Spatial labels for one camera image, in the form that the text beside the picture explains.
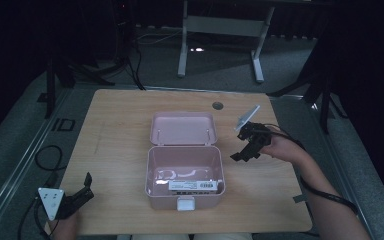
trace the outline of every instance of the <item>dark background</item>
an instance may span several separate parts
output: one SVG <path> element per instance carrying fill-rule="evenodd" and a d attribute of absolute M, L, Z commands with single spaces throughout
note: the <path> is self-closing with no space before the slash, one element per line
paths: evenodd
<path fill-rule="evenodd" d="M 142 27 L 181 26 L 179 0 L 132 1 L 129 13 L 134 18 L 126 13 L 127 1 L 94 2 L 0 0 L 0 123 L 28 84 L 45 71 L 49 56 L 58 60 L 61 71 L 67 70 L 61 55 L 91 66 L 96 59 L 113 57 L 111 46 L 117 43 L 114 20 L 108 17 L 111 11 L 121 14 L 118 21 L 133 20 Z M 255 8 L 259 1 L 250 2 L 216 2 L 210 11 L 211 5 L 192 1 L 190 12 L 264 19 L 267 8 Z M 280 4 L 269 33 L 318 38 L 321 50 L 310 58 L 319 64 L 335 58 L 332 90 L 339 95 L 384 183 L 384 1 L 340 1 L 334 11 L 327 12 L 323 7 Z M 66 74 L 62 84 L 70 87 L 74 79 Z"/>

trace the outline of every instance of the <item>person's right arm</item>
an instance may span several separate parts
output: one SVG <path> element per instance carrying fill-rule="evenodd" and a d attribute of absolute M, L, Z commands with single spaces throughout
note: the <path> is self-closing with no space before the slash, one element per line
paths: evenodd
<path fill-rule="evenodd" d="M 292 163 L 298 168 L 304 181 L 312 188 L 340 196 L 314 159 L 294 142 L 272 135 L 271 144 L 263 147 L 260 153 Z M 307 191 L 307 198 L 322 239 L 370 239 L 365 228 L 349 207 L 309 191 Z"/>

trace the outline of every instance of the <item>wooden table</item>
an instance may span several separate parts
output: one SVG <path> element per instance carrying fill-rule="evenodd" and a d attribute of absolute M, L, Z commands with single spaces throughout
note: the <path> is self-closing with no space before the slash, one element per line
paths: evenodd
<path fill-rule="evenodd" d="M 222 110 L 212 107 L 224 105 Z M 262 155 L 248 163 L 230 155 L 246 141 L 234 131 L 238 117 L 261 106 L 253 122 L 274 123 L 264 94 L 98 90 L 92 100 L 61 189 L 72 195 L 87 172 L 95 197 L 80 209 L 81 235 L 307 231 L 312 223 L 292 165 Z M 214 116 L 226 192 L 214 208 L 154 210 L 145 194 L 150 130 L 157 111 L 205 111 Z"/>

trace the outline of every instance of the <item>black strap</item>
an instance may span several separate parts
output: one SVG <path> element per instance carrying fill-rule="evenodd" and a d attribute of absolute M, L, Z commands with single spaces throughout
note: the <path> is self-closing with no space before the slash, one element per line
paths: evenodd
<path fill-rule="evenodd" d="M 319 191 L 319 190 L 316 190 L 314 188 L 312 188 L 310 185 L 308 185 L 308 183 L 306 181 L 304 181 L 304 179 L 302 177 L 300 177 L 300 180 L 301 180 L 301 183 L 302 183 L 302 186 L 307 189 L 308 191 L 310 191 L 311 193 L 317 195 L 317 196 L 320 196 L 320 197 L 323 197 L 323 198 L 326 198 L 328 200 L 331 200 L 331 201 L 334 201 L 334 202 L 337 202 L 337 203 L 340 203 L 340 204 L 343 204 L 349 208 L 351 208 L 351 210 L 357 215 L 358 214 L 358 208 L 355 206 L 354 203 L 346 200 L 345 198 L 341 198 L 339 196 L 336 196 L 336 195 L 333 195 L 333 194 L 330 194 L 330 193 L 326 193 L 326 192 L 322 192 L 322 191 Z"/>

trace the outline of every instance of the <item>table leg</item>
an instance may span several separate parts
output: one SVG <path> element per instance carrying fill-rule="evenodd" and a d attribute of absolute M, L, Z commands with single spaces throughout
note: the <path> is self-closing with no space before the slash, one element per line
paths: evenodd
<path fill-rule="evenodd" d="M 188 37 L 187 21 L 188 21 L 188 1 L 185 0 L 183 1 L 182 48 L 180 50 L 179 68 L 177 71 L 178 77 L 184 77 L 186 74 L 186 59 L 188 57 L 188 45 L 186 42 Z"/>
<path fill-rule="evenodd" d="M 274 7 L 271 7 L 269 9 L 266 19 L 264 20 L 264 24 L 261 29 L 261 35 L 260 35 L 260 40 L 258 42 L 257 49 L 251 51 L 251 58 L 252 58 L 252 63 L 254 65 L 254 72 L 255 72 L 255 80 L 257 82 L 264 81 L 263 71 L 261 70 L 260 53 L 261 53 L 261 49 L 263 48 L 264 40 L 266 39 L 266 36 L 267 36 L 267 31 L 269 30 L 270 21 L 273 16 L 273 12 L 274 12 Z"/>

